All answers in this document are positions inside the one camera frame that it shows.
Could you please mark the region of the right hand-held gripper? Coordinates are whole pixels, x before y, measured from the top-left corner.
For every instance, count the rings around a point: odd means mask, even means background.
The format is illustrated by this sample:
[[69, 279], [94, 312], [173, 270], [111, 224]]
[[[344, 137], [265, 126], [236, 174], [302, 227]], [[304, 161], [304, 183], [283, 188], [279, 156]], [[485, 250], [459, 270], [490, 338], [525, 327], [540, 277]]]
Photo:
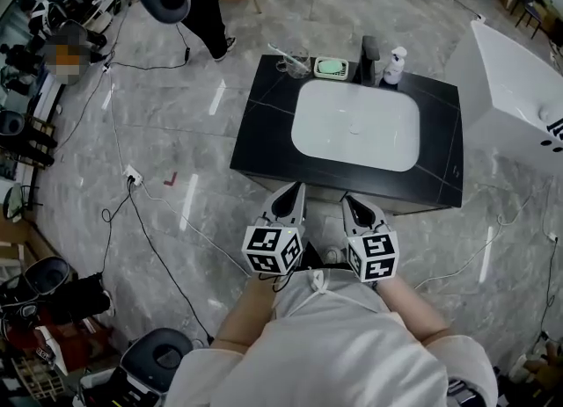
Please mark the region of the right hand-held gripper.
[[355, 195], [341, 200], [347, 236], [347, 262], [361, 282], [377, 282], [395, 276], [399, 247], [381, 208]]

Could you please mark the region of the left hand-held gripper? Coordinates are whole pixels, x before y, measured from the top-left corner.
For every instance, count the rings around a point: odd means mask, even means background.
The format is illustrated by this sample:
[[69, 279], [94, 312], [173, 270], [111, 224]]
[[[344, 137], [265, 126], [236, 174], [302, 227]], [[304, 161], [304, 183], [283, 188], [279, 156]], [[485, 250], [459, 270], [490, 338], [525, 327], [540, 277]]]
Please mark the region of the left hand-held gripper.
[[242, 253], [254, 273], [285, 276], [303, 255], [306, 184], [292, 182], [271, 194], [252, 226]]

